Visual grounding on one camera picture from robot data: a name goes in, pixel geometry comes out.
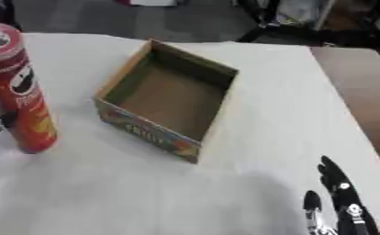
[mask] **pringles can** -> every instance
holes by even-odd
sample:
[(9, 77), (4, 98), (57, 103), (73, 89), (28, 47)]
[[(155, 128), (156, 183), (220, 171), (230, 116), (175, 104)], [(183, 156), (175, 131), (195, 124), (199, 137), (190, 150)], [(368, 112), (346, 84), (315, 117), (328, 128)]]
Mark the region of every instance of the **pringles can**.
[(0, 116), (6, 115), (14, 117), (8, 130), (25, 152), (44, 151), (57, 139), (21, 34), (0, 24)]

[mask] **open cardboard box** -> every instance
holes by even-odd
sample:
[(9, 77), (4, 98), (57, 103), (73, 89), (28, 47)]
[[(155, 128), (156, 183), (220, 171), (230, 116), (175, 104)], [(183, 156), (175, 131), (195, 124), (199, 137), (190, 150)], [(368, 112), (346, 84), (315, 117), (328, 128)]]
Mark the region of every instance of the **open cardboard box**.
[(95, 95), (100, 117), (197, 162), (238, 71), (150, 40)]

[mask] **white tablecloth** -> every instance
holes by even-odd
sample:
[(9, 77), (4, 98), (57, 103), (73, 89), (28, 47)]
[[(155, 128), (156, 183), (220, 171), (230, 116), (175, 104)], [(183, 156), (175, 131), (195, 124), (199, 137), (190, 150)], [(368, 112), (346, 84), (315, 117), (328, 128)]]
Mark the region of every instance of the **white tablecloth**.
[(39, 155), (0, 137), (0, 235), (304, 235), (302, 199), (330, 197), (326, 154), (357, 186), (380, 228), (380, 159), (308, 48), (177, 44), (240, 69), (201, 163), (102, 123), (95, 90), (142, 41), (27, 34), (60, 132)]

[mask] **floor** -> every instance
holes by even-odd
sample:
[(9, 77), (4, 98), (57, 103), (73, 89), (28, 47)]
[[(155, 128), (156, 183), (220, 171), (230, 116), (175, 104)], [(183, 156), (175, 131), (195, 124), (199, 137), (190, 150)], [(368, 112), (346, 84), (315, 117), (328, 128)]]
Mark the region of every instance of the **floor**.
[(177, 7), (132, 7), (112, 0), (19, 0), (16, 5), (25, 31), (198, 42), (234, 40), (254, 26), (230, 0), (192, 0)]

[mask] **robotic hand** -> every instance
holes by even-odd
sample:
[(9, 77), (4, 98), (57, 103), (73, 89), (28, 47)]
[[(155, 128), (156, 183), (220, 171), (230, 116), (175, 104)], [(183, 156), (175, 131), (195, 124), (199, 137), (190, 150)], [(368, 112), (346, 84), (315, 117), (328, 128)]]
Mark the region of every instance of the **robotic hand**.
[(341, 168), (330, 158), (323, 156), (319, 172), (320, 181), (329, 190), (338, 216), (337, 230), (324, 222), (319, 195), (308, 191), (304, 200), (304, 209), (310, 235), (379, 235), (373, 217)]

